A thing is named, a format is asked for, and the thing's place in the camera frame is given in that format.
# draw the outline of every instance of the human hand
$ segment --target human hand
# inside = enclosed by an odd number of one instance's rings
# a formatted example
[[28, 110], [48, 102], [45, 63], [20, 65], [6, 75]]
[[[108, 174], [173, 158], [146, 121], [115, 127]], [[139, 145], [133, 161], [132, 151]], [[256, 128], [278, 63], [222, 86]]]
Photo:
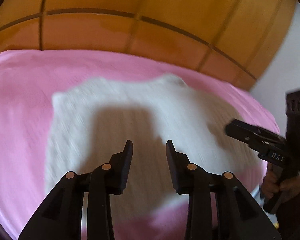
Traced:
[[271, 199], [279, 191], [285, 191], [287, 194], [282, 199], [284, 203], [300, 193], [300, 172], [297, 176], [282, 181], [279, 186], [276, 184], [277, 180], [277, 176], [272, 171], [272, 164], [268, 163], [267, 173], [261, 185], [261, 191], [267, 199]]

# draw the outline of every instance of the white cloth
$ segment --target white cloth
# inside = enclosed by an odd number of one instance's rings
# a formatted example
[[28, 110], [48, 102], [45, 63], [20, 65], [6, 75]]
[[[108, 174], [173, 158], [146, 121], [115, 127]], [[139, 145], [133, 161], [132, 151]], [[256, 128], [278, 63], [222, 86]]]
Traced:
[[53, 107], [46, 193], [67, 171], [91, 172], [121, 152], [127, 139], [133, 141], [127, 187], [111, 196], [114, 221], [149, 212], [174, 192], [165, 154], [169, 139], [208, 172], [241, 172], [259, 163], [245, 144], [224, 133], [233, 118], [241, 119], [238, 112], [177, 76], [144, 83], [92, 79], [56, 93]]

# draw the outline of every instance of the white wall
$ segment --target white wall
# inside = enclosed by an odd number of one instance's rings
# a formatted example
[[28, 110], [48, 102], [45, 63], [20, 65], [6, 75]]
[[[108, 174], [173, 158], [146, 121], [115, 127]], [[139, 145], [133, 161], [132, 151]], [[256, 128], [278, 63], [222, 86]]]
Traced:
[[275, 117], [281, 133], [286, 130], [285, 92], [300, 88], [300, 4], [281, 48], [250, 93]]

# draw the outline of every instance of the metal pin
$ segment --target metal pin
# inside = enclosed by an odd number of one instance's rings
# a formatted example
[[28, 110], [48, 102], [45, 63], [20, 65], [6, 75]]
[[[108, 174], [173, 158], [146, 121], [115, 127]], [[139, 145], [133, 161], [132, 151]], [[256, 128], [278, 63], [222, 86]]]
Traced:
[[105, 171], [111, 169], [111, 164], [109, 164], [109, 163], [103, 164], [103, 165], [102, 165], [102, 169], [105, 170]]
[[233, 178], [233, 174], [231, 172], [225, 172], [225, 174], [223, 174], [223, 176], [225, 176], [226, 179], [232, 179]]
[[193, 164], [193, 163], [190, 163], [187, 165], [187, 168], [191, 171], [194, 171], [197, 169], [197, 165]]
[[74, 177], [74, 172], [73, 171], [70, 171], [66, 174], [66, 178], [67, 179], [72, 179]]

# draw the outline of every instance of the pink bedsheet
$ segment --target pink bedsheet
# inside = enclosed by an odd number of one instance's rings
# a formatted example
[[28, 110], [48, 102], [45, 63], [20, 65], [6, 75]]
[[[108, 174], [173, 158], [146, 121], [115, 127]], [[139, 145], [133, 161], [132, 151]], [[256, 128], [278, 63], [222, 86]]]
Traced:
[[[44, 198], [44, 161], [53, 116], [51, 96], [91, 77], [142, 81], [164, 73], [233, 105], [248, 123], [279, 133], [273, 116], [229, 83], [174, 65], [89, 50], [14, 50], [0, 54], [0, 223], [13, 239]], [[187, 206], [115, 227], [117, 239], [183, 239]]]

